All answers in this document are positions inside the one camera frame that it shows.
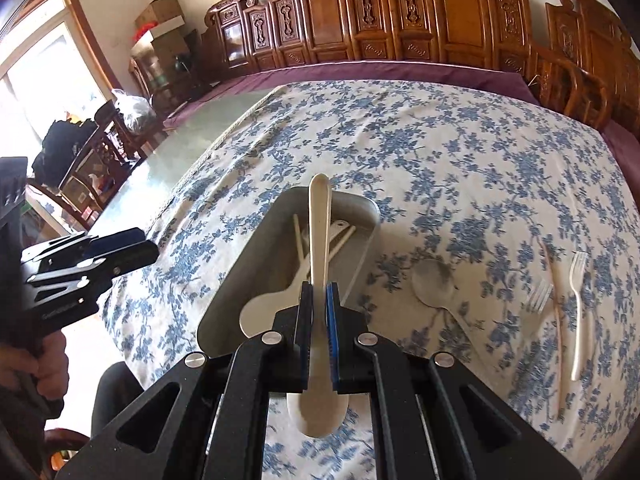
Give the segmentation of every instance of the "tray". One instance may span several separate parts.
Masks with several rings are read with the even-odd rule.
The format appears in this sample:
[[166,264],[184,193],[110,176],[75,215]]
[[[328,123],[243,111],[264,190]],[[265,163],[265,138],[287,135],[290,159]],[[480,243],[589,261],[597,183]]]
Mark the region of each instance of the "tray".
[[[220,285],[198,326],[198,345],[210,357],[235,352],[246,340],[239,316],[247,301],[292,282],[298,270],[294,214],[301,226],[308,224],[308,187],[291,187],[275,200]],[[331,218],[356,226],[329,264],[329,281],[338,283],[341,303],[357,309],[379,254],[380,210],[368,198],[334,191]]]

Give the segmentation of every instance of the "fork handle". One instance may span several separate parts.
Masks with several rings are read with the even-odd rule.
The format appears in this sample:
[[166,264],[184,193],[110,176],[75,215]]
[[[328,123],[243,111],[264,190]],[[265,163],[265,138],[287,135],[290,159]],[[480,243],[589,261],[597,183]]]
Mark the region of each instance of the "fork handle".
[[571,380],[579,381],[582,371],[582,300],[580,291],[574,290],[575,294],[575,348],[574,365],[571,369]]

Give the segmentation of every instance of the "human hand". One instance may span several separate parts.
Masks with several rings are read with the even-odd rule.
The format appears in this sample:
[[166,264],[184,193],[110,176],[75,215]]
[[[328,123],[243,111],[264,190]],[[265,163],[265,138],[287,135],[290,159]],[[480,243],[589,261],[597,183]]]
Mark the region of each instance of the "human hand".
[[48,400],[65,396],[69,386],[69,359],[65,354],[66,338],[55,332],[42,340],[39,359],[23,349],[0,344],[0,386],[17,392],[20,381],[16,372],[26,372],[38,379],[37,391]]

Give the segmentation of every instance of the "plastic bag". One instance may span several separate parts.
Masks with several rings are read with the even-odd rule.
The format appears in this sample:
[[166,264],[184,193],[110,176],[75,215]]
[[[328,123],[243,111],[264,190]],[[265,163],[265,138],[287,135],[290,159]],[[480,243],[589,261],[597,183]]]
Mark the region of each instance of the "plastic bag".
[[145,131],[148,126],[157,122],[156,112],[143,97],[129,95],[124,90],[113,89],[113,95],[118,99],[116,108],[120,110],[126,127],[135,135]]

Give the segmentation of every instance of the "person's leg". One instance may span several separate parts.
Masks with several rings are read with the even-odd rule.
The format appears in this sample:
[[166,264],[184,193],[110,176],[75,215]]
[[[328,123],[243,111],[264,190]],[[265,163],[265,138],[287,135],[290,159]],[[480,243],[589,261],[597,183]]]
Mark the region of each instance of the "person's leg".
[[129,406],[142,391],[142,386],[124,362],[107,368],[100,378],[95,394],[91,436],[100,433],[102,428]]

